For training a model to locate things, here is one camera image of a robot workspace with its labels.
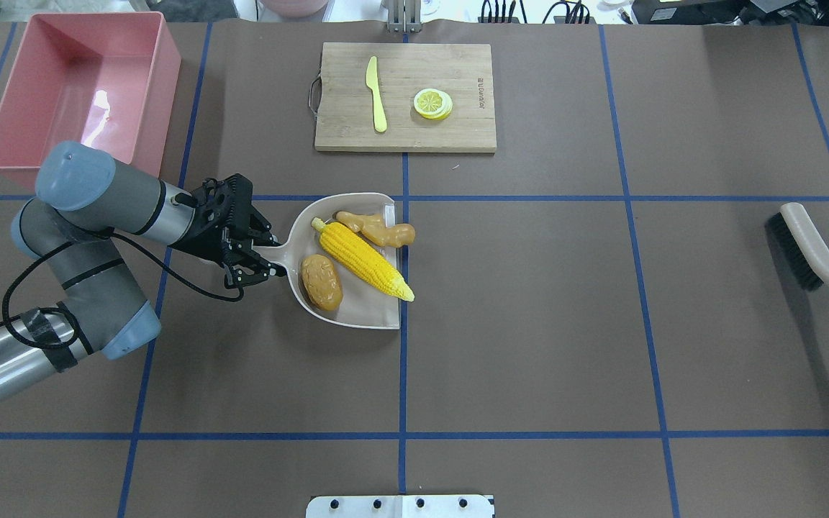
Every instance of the corn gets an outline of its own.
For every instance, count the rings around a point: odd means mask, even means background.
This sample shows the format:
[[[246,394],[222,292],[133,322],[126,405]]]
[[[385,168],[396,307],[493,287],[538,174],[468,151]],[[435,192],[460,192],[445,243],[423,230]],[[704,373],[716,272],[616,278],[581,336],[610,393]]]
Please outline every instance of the corn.
[[[338,222],[326,225],[319,217],[312,220],[312,227],[322,234],[319,236],[322,249],[351,273],[386,295],[414,301],[415,293],[405,284],[399,271],[348,227]]]

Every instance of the gray table surface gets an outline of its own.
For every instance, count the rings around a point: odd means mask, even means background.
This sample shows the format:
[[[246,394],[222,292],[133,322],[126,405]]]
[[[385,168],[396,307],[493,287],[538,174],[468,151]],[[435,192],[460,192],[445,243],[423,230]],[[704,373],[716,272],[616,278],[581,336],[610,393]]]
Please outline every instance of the gray table surface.
[[[391,194],[417,301],[400,332],[333,327],[285,281],[208,301],[121,246],[162,335],[0,404],[0,516],[399,492],[493,494],[498,516],[829,516],[829,291],[800,291],[763,226],[802,201],[829,243],[829,29],[429,23],[408,43],[492,45],[493,156],[313,151],[320,46],[402,42],[379,22],[171,30],[162,179],[244,174],[283,233],[320,196]],[[0,24],[0,98],[22,32]],[[27,197],[0,176],[0,297]],[[40,272],[13,307],[58,299]]]

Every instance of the wooden cutting board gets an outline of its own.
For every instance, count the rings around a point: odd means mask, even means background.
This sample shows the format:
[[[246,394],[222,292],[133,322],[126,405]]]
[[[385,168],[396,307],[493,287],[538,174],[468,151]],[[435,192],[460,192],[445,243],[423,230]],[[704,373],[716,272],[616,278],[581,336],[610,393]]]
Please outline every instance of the wooden cutting board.
[[[366,65],[379,62],[379,91],[388,129],[373,129]],[[415,94],[437,88],[450,94],[453,112],[430,121],[414,108]],[[319,151],[494,153],[494,82],[491,46],[419,43],[331,43],[322,46],[322,101],[315,148]]]

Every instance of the yellow knife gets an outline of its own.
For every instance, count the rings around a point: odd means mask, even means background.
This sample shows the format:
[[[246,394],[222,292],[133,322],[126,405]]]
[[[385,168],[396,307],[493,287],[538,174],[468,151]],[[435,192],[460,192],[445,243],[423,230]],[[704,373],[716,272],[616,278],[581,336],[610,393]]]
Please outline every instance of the yellow knife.
[[[376,56],[369,58],[366,66],[366,88],[373,91],[373,129],[386,131],[386,112],[382,111],[382,98],[379,97],[379,76],[376,73]]]

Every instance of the white bracket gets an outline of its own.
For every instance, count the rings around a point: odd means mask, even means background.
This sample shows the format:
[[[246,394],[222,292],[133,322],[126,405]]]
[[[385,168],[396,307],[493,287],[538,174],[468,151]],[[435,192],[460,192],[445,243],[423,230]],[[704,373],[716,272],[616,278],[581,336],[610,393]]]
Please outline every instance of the white bracket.
[[[421,32],[421,0],[383,0],[389,10],[389,32]]]
[[[306,518],[494,518],[494,496],[396,495],[316,497]]]

